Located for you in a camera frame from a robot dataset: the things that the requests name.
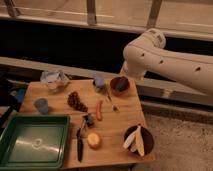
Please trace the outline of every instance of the dark plate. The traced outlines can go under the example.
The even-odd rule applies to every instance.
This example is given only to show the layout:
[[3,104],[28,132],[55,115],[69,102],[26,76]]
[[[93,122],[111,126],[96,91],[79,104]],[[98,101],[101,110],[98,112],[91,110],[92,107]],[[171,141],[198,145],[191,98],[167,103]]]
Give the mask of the dark plate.
[[[124,134],[124,141],[136,129],[137,129],[137,125],[129,127]],[[147,155],[154,148],[154,139],[152,134],[146,128],[142,126],[141,126],[141,135],[143,137],[143,142],[144,142],[144,152],[145,152],[145,155]]]

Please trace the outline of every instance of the dark bowl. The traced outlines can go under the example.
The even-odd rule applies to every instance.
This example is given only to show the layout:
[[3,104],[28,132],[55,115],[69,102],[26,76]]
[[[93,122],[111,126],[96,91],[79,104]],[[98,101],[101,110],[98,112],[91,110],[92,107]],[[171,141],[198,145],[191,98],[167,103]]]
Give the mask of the dark bowl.
[[126,87],[124,88],[124,90],[122,91],[118,91],[115,89],[116,84],[118,83],[120,77],[115,77],[110,81],[110,89],[111,92],[115,95],[115,96],[123,96],[123,95],[127,95],[128,94],[128,90],[130,88],[130,83],[128,81],[128,84],[126,85]]
[[[124,141],[136,129],[137,129],[137,125],[129,127],[124,134]],[[144,153],[145,155],[147,155],[154,148],[154,139],[152,134],[146,128],[142,126],[141,126],[141,135],[143,137],[143,142],[144,142]]]

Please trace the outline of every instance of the wooden table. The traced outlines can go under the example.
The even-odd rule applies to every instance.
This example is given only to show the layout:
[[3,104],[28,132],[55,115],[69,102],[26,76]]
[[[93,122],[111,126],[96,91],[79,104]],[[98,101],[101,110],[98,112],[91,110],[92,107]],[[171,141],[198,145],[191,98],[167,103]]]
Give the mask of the wooden table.
[[[95,118],[96,104],[99,100],[103,101],[102,115],[103,120],[95,119],[95,127],[88,129],[84,133],[84,154],[82,162],[77,160],[76,151],[76,130],[80,127],[83,112],[73,110],[67,104],[68,95],[77,91],[80,99],[88,106],[88,112]],[[52,94],[47,87],[40,82],[31,82],[26,92],[24,102],[20,113],[39,114],[33,105],[37,98],[45,97],[50,106],[49,114],[69,114],[71,116],[71,132],[63,168],[80,168],[90,166],[118,165],[142,163],[154,160],[151,153],[145,157],[139,157],[125,150],[123,145],[123,135],[126,129],[135,124],[141,123],[146,127],[144,114],[141,109],[136,86],[133,80],[130,80],[130,90],[124,97],[115,97],[111,95],[119,112],[113,112],[111,104],[103,94],[96,93],[92,85],[92,80],[71,80],[69,85],[61,92]],[[86,135],[94,131],[102,137],[102,147],[98,150],[89,148],[86,142]]]

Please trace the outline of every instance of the grey cup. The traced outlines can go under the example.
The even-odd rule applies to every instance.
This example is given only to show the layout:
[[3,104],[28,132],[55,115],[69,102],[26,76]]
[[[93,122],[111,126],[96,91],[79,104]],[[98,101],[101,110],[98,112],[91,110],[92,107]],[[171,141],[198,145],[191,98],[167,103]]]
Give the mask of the grey cup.
[[34,106],[36,107],[36,109],[42,113],[42,114],[46,114],[49,111],[49,107],[48,107],[48,101],[45,98],[40,98],[37,99],[34,102]]

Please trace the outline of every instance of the yellow object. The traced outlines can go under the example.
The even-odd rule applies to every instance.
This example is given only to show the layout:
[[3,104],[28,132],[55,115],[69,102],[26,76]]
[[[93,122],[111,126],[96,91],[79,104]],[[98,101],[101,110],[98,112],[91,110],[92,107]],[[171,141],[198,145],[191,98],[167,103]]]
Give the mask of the yellow object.
[[129,148],[129,146],[133,143],[133,141],[135,140],[135,131],[132,132],[127,139],[125,140],[124,144],[123,144],[123,148],[127,149]]
[[97,133],[90,133],[87,136],[87,143],[91,148],[97,149],[101,146],[101,137]]

